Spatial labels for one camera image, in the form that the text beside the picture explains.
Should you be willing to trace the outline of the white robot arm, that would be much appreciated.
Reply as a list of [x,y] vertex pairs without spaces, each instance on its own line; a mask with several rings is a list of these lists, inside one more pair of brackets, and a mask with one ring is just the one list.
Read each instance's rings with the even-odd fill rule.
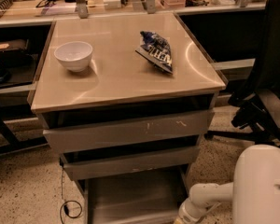
[[236,162],[232,182],[193,185],[174,224],[198,224],[224,202],[232,203],[233,224],[280,224],[280,148],[248,147]]

